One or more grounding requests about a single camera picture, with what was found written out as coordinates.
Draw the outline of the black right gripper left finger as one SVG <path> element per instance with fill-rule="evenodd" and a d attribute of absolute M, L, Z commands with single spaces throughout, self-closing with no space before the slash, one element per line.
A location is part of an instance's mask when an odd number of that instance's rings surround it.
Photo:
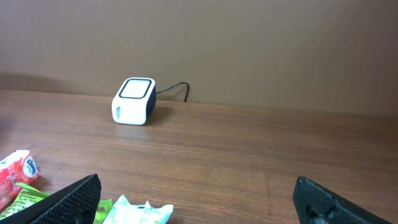
<path fill-rule="evenodd" d="M 2 224 L 93 224 L 101 198 L 97 174 L 88 175 L 1 220 Z"/>

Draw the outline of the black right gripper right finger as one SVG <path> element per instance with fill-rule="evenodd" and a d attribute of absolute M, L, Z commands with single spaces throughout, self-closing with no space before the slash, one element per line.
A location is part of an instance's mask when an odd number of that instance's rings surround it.
<path fill-rule="evenodd" d="M 391 224 L 304 176 L 297 178 L 293 201 L 301 224 Z"/>

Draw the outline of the light blue tissue pack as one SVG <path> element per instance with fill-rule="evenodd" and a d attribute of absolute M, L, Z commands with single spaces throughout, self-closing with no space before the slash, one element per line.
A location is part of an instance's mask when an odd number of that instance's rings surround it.
<path fill-rule="evenodd" d="M 154 208 L 148 201 L 143 205 L 133 205 L 122 195 L 112 206 L 103 224 L 166 224 L 173 210 L 171 204 Z"/>

